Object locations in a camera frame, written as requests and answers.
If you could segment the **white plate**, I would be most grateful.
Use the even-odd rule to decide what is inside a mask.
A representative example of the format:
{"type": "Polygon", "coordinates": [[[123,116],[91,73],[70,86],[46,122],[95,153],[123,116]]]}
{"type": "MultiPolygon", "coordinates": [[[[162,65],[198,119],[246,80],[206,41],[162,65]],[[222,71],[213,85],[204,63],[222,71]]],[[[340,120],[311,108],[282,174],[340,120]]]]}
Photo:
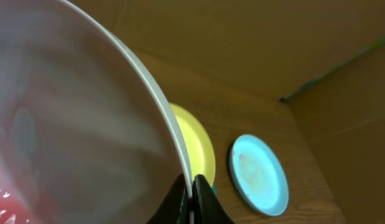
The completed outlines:
{"type": "Polygon", "coordinates": [[[191,169],[142,62],[69,1],[0,1],[0,223],[145,223],[191,169]]]}

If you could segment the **yellow-green plate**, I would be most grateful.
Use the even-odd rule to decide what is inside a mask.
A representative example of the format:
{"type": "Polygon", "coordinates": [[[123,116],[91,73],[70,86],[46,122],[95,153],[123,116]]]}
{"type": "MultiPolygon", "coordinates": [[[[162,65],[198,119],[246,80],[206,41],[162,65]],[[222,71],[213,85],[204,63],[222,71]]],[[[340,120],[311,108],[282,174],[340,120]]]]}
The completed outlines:
{"type": "Polygon", "coordinates": [[[185,141],[192,177],[198,174],[205,176],[210,187],[213,187],[216,174],[215,152],[211,139],[202,123],[185,108],[170,104],[179,124],[185,141]]]}

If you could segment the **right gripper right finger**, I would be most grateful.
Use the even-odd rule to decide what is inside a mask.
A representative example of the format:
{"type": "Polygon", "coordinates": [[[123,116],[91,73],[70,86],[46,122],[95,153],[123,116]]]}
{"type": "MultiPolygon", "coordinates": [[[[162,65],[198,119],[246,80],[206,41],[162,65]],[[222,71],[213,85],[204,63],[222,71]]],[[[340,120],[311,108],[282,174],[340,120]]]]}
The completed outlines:
{"type": "Polygon", "coordinates": [[[204,175],[195,176],[192,192],[195,224],[234,224],[224,211],[204,175]]]}

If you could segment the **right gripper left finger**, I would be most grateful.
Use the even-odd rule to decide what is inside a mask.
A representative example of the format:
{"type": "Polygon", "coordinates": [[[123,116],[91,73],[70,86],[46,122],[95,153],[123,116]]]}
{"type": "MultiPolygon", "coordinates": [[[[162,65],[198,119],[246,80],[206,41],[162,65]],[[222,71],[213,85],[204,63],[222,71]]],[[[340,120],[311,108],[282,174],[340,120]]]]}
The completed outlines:
{"type": "Polygon", "coordinates": [[[188,194],[185,177],[180,174],[147,224],[188,224],[188,194]]]}

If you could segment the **light blue plate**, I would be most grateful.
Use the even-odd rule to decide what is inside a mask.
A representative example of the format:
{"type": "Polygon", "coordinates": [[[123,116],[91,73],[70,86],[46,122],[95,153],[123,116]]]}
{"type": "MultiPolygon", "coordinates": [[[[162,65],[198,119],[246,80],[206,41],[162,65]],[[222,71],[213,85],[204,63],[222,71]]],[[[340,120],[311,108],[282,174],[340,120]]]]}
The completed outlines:
{"type": "Polygon", "coordinates": [[[289,203],[285,172],[272,149],[251,134],[238,137],[230,148],[228,167],[241,198],[255,211],[276,217],[289,203]]]}

